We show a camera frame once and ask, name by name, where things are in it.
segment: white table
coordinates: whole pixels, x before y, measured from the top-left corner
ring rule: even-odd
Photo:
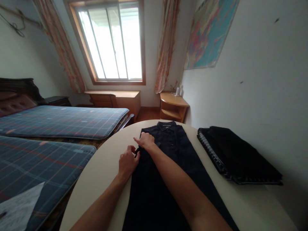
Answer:
[[[69,230],[89,206],[105,191],[118,173],[120,155],[128,145],[138,145],[133,137],[139,137],[142,128],[158,121],[147,120],[130,125],[110,137],[86,165],[68,202],[60,231]],[[297,230],[277,199],[262,185],[236,185],[221,176],[197,139],[197,129],[183,126],[190,142],[210,175],[232,218],[242,231],[246,230]],[[109,230],[122,230],[128,206],[131,179],[128,181],[116,206]]]

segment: map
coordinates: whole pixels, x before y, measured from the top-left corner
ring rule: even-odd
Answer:
[[[239,0],[205,0],[194,15],[185,69],[214,67]]]

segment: hand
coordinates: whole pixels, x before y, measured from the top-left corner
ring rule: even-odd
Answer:
[[[150,135],[150,133],[145,132],[141,133],[140,139],[134,137],[134,141],[136,141],[136,143],[145,150],[148,150],[151,146],[155,145],[154,140],[154,137]]]
[[[137,153],[135,158],[135,150],[134,146],[129,145],[127,150],[120,155],[118,175],[121,179],[128,180],[139,163],[140,152]]]

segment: shirt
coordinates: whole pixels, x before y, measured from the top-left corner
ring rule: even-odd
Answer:
[[[158,122],[156,126],[144,128],[141,132],[150,133],[155,138],[157,146],[189,175],[230,227],[238,230],[183,127],[174,121]],[[141,156],[132,174],[122,230],[190,230],[151,156],[143,148],[139,147],[137,151]]]

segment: white paper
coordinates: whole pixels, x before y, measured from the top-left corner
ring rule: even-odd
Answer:
[[[0,219],[0,231],[24,231],[26,229],[44,183],[0,204],[0,214],[6,212],[6,215]]]

